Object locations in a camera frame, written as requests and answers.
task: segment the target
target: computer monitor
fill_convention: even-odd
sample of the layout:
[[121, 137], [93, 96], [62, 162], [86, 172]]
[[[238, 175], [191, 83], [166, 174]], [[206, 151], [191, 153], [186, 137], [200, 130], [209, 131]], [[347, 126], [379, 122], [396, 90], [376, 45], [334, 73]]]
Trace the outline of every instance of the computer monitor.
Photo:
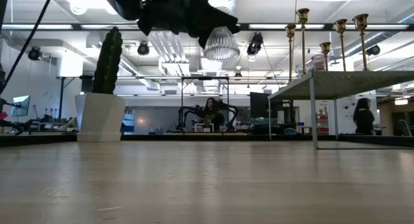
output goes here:
[[30, 96], [20, 96], [13, 98], [12, 117], [25, 117], [28, 114]]
[[[269, 117], [269, 104], [267, 97], [270, 94], [250, 92], [250, 117], [253, 118], [268, 118]], [[282, 100], [271, 100], [271, 118], [278, 117], [278, 111], [283, 111]]]

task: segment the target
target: white planter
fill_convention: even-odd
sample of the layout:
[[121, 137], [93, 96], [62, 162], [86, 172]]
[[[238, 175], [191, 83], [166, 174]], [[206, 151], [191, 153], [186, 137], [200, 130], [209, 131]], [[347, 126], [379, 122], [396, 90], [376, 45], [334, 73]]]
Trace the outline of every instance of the white planter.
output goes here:
[[78, 142], [116, 142], [121, 139], [125, 100], [116, 95], [86, 93], [75, 96]]

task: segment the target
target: woman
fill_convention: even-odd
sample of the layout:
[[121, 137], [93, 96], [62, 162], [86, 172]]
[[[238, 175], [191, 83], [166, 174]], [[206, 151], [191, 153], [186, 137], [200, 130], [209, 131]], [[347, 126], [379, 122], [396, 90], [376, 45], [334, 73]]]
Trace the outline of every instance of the woman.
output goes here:
[[[206, 106], [204, 107], [204, 119], [208, 119], [210, 123], [214, 124], [214, 131], [220, 131], [220, 125], [224, 122], [224, 115], [217, 107], [218, 101], [215, 98], [208, 98]], [[205, 120], [199, 119], [199, 123], [206, 123]]]
[[373, 135], [375, 120], [374, 115], [369, 110], [371, 101], [367, 98], [361, 98], [355, 107], [354, 123], [356, 124], [356, 134]]

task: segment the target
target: cactus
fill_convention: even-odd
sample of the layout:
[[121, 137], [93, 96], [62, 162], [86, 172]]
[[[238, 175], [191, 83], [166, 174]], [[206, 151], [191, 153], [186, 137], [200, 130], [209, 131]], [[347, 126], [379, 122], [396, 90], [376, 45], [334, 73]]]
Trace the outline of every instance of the cactus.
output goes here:
[[94, 75], [93, 93], [113, 94], [121, 53], [122, 36], [119, 29], [114, 27], [102, 43]]

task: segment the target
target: brass candlestick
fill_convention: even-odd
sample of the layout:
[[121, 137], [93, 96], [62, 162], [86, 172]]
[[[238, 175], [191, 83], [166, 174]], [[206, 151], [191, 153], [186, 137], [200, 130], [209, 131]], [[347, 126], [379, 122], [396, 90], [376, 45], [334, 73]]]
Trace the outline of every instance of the brass candlestick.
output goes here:
[[328, 53], [331, 51], [331, 42], [321, 43], [319, 46], [321, 47], [321, 51], [325, 56], [325, 69], [328, 71]]
[[301, 24], [302, 29], [302, 76], [306, 74], [306, 62], [305, 62], [305, 24], [308, 22], [308, 8], [302, 8], [296, 12], [298, 15], [298, 22]]
[[368, 18], [368, 14], [360, 14], [360, 15], [355, 16], [352, 19], [352, 21], [354, 21], [355, 23], [355, 28], [361, 32], [360, 35], [361, 35], [361, 46], [362, 46], [362, 60], [364, 61], [364, 71], [369, 71], [368, 66], [367, 66], [367, 56], [365, 55], [365, 39], [364, 39], [364, 35], [365, 35], [364, 30], [368, 26], [367, 18]]
[[345, 64], [345, 46], [343, 45], [343, 33], [347, 29], [347, 20], [346, 19], [339, 19], [335, 22], [336, 32], [339, 33], [339, 38], [341, 39], [341, 50], [342, 50], [342, 63], [343, 63], [343, 71], [346, 72], [347, 66]]
[[286, 36], [289, 39], [289, 83], [292, 82], [293, 58], [292, 58], [292, 38], [295, 36], [295, 24], [285, 26]]

